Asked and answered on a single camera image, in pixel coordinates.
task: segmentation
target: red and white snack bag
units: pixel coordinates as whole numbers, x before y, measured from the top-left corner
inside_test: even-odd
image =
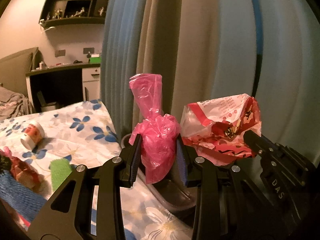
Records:
[[[261,136],[260,110],[255,98],[247,94],[188,104],[181,118],[185,145],[217,166],[237,158],[255,157],[243,141],[252,130]]]

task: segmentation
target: curtain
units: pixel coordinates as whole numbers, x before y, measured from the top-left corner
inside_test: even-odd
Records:
[[[163,110],[178,121],[188,103],[251,95],[256,54],[251,0],[146,2],[137,73],[163,76]]]
[[[256,99],[262,133],[316,166],[320,159],[320,25],[306,0],[259,0],[263,58]],[[245,167],[263,189],[260,158]]]
[[[162,75],[162,109],[170,113],[179,41],[181,0],[147,0],[142,23],[137,73]],[[133,127],[142,120],[135,104]]]
[[[301,72],[295,104],[279,142],[320,161],[320,24],[306,0],[292,0],[300,25]]]
[[[251,0],[182,0],[171,113],[212,98],[251,95],[256,66]]]
[[[101,100],[118,138],[132,130],[133,96],[129,78],[136,73],[146,0],[109,0],[101,53]]]

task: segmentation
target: green box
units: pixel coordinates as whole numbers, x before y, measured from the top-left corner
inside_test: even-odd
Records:
[[[94,64],[94,63],[101,63],[101,58],[100,57],[91,57],[89,59],[89,62]]]

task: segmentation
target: pink plastic bag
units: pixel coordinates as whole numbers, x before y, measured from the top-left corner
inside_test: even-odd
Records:
[[[180,125],[170,114],[161,115],[162,76],[137,74],[129,86],[145,118],[134,128],[129,143],[142,135],[141,160],[146,167],[146,183],[161,181],[171,169],[176,152],[176,138]]]

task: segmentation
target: drawer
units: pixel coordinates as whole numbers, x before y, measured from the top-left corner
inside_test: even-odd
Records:
[[[82,82],[100,80],[100,68],[90,67],[82,69]]]

